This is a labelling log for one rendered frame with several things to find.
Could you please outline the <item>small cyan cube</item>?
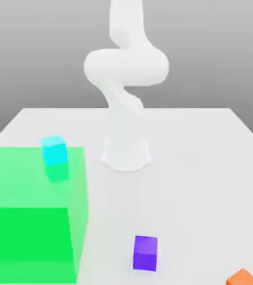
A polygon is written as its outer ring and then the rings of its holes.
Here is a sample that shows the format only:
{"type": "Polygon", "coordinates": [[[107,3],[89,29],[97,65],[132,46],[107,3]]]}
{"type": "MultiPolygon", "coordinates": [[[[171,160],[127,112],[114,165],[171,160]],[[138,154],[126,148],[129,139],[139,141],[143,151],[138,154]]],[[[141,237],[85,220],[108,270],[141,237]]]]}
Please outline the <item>small cyan cube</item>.
{"type": "Polygon", "coordinates": [[[55,183],[69,178],[69,157],[62,136],[49,136],[41,139],[42,157],[46,175],[55,183]]]}

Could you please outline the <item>small purple cube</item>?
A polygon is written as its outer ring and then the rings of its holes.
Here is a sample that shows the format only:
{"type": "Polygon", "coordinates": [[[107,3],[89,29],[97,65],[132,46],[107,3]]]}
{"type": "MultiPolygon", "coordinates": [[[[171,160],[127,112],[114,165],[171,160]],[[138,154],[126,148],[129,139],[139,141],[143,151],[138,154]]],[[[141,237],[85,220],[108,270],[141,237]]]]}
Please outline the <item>small purple cube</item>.
{"type": "Polygon", "coordinates": [[[158,238],[136,235],[133,252],[133,269],[156,271],[158,238]]]}

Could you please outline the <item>small orange cube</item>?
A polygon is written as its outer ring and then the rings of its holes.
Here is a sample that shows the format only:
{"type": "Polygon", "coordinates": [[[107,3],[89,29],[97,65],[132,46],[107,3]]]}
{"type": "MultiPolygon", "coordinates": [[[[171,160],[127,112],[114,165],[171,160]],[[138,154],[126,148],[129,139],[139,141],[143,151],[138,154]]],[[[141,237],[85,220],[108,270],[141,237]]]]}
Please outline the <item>small orange cube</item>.
{"type": "Polygon", "coordinates": [[[253,275],[246,269],[240,269],[226,280],[226,285],[253,285],[253,275]]]}

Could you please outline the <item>large green box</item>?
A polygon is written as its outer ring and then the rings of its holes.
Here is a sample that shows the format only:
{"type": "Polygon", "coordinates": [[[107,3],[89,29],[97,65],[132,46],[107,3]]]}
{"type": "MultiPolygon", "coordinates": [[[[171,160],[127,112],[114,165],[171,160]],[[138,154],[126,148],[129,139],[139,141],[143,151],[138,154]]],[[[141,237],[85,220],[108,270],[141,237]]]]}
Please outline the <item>large green box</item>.
{"type": "Polygon", "coordinates": [[[46,166],[39,147],[0,147],[0,284],[74,284],[88,219],[85,152],[46,166]]]}

